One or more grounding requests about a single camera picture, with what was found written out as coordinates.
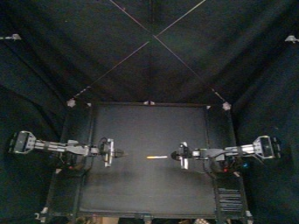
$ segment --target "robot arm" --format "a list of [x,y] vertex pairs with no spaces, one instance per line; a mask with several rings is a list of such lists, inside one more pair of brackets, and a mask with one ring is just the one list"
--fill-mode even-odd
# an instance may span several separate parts
[[181,161],[181,168],[188,169],[188,158],[196,160],[212,159],[214,162],[226,158],[256,156],[260,159],[280,158],[280,146],[274,137],[260,136],[252,144],[226,147],[224,149],[196,149],[186,147],[186,143],[180,143],[180,148],[172,153],[172,159]]
[[114,150],[113,139],[108,139],[98,147],[94,147],[79,144],[74,140],[69,140],[66,143],[46,142],[35,139],[33,133],[25,130],[14,133],[7,152],[27,154],[31,151],[71,153],[82,157],[100,155],[104,158],[105,167],[110,166],[112,158],[124,156],[121,150]]

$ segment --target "yellow object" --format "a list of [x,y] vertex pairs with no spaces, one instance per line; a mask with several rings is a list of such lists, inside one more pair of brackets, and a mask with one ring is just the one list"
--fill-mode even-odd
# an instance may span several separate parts
[[154,158],[168,158],[166,156],[160,156],[160,157],[154,157],[154,156],[150,156],[150,157],[146,157],[148,159],[154,159]]

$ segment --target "support cable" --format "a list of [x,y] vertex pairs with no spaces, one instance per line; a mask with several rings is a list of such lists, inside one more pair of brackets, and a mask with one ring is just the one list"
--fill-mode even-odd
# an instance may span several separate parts
[[91,82],[90,82],[90,84],[85,87],[85,88],[82,88],[81,90],[79,90],[79,92],[77,93],[77,94],[74,94],[73,95],[73,97],[71,97],[71,99],[73,98],[77,98],[94,84],[96,84],[96,82],[100,80],[100,79],[102,79],[106,75],[108,75],[108,73],[110,72],[110,71],[113,71],[114,70],[114,68],[116,67],[118,67],[144,47],[145,47],[145,45],[149,43],[149,41],[146,41],[141,46],[138,46],[136,49],[134,49],[134,51],[133,52],[130,52],[129,53],[129,55],[128,56],[125,56],[125,58],[124,59],[121,59],[117,63],[116,63],[116,65],[101,75],[101,76],[98,76]]
[[[126,13],[126,11],[116,4],[113,0],[108,0],[124,13],[125,15],[134,21],[134,23],[148,32],[150,31],[141,25],[141,23]],[[206,83],[206,81],[202,80],[200,75],[193,71],[193,69],[188,66],[188,64],[184,62],[184,60],[178,57],[178,55],[172,51],[172,49],[165,45],[165,43],[158,39],[158,36],[205,2],[206,0],[200,1],[156,35],[152,35],[152,37],[157,40],[157,42],[162,45],[162,47],[169,51],[169,53],[173,55],[173,57],[182,63],[182,65],[189,69],[190,73],[194,74],[200,82],[209,88],[212,93],[221,99],[222,102],[226,102],[220,93],[214,90],[214,88]],[[122,62],[149,43],[146,41],[73,97],[78,97],[89,88],[94,85],[94,83],[106,76],[106,74],[120,65]]]

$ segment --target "black fabric wall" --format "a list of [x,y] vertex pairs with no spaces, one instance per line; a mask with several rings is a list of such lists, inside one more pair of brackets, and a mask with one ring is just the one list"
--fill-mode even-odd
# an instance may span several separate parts
[[288,45],[234,104],[237,139],[278,137],[282,157],[253,163],[246,197],[258,223],[299,223],[299,45]]
[[[2,33],[14,29],[0,19]],[[42,208],[51,168],[47,155],[6,153],[11,134],[29,130],[58,140],[65,109],[42,66],[22,42],[0,42],[0,223],[34,223]]]

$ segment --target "black fabric ceiling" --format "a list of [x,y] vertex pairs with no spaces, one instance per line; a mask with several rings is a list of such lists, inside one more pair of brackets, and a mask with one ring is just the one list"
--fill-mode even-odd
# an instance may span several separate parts
[[220,103],[213,89],[233,103],[282,51],[299,12],[296,0],[22,0],[1,8],[62,100],[91,84],[77,96],[86,102]]

